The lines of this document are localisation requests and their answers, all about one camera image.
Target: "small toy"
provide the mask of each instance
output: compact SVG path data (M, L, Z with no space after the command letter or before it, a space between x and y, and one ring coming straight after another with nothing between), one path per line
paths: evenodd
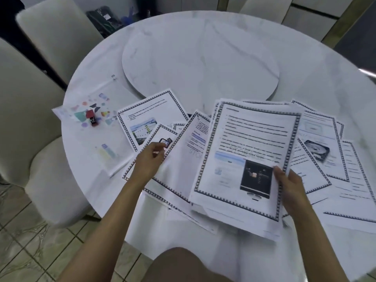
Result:
M92 127L95 127L98 125L98 122L95 119L95 114L93 110L86 111L86 118L90 119L90 123Z

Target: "person's left hand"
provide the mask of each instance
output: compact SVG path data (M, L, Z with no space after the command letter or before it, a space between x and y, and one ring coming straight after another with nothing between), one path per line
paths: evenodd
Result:
M146 185L157 173L163 161L164 147L166 145L162 142L151 142L146 146L137 156L135 168L129 180L136 180Z

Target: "round white table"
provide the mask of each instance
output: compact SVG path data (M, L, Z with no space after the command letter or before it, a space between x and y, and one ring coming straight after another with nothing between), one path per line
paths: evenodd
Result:
M344 138L355 147L371 184L376 184L376 89L345 58L293 29L263 19L227 12L179 12L153 17L126 27L98 44L78 66L64 101L89 94L111 75L129 89L130 99L141 97L123 73L121 56L129 38L157 23L176 19L225 22L251 32L272 52L280 80L272 100L301 100L335 115L345 124ZM86 198L103 217L124 185L119 171L109 179L99 163L62 127L63 143L73 175ZM305 274L296 233L284 227L274 243L221 226L217 235L190 221L165 220L167 208L141 195L126 241L155 259L161 252L182 246L211 270L235 281L303 281ZM324 226L348 278L354 280L376 266L376 234Z

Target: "leg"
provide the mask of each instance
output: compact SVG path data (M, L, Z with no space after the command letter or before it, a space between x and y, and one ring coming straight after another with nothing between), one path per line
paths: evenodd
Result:
M175 247L158 256L146 271L142 282L231 282L207 269L200 259L182 247Z

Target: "stack of papers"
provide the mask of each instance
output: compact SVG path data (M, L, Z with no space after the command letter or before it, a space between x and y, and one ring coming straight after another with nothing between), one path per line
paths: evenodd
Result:
M146 145L165 143L144 192L212 233L225 223L278 240L287 214L274 166L302 177L323 223L376 232L376 200L344 125L304 103L218 99L211 116L188 115L169 89L117 116L136 152L122 178Z

